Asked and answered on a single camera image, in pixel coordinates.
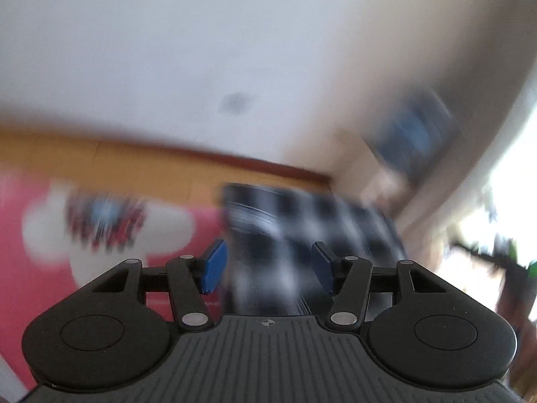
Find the ribbed gray surface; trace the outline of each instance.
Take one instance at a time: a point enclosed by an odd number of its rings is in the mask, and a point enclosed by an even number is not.
[[[226,315],[213,330],[181,337],[155,372],[100,394],[67,394],[41,386],[25,402],[519,402],[494,383],[439,393],[394,379],[352,335],[322,329],[312,316]]]

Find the pink mat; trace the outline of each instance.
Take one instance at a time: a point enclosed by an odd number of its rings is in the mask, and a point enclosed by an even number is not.
[[[161,266],[199,255],[221,234],[215,208],[90,195],[18,171],[0,172],[0,355],[27,388],[35,381],[20,348],[26,325],[117,263]],[[148,305],[171,320],[167,295]],[[219,315],[217,294],[206,296]]]

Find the wooden floor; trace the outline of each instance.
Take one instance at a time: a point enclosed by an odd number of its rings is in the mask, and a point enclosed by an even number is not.
[[[169,149],[0,129],[2,168],[21,167],[95,191],[138,194],[167,202],[214,206],[222,183],[294,186],[322,183],[251,171]]]

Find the black and white checkered cloth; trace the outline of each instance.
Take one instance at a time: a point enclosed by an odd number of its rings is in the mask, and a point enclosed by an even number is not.
[[[311,246],[319,240],[339,258],[360,256],[376,266],[405,259],[389,219],[332,194],[230,184],[224,208],[230,250],[225,313],[325,315],[332,298],[310,263]],[[386,296],[372,298],[368,317],[388,302]]]

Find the white wall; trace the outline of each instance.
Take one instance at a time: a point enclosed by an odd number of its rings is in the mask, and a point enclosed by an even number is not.
[[[0,0],[0,115],[333,173],[493,2]]]

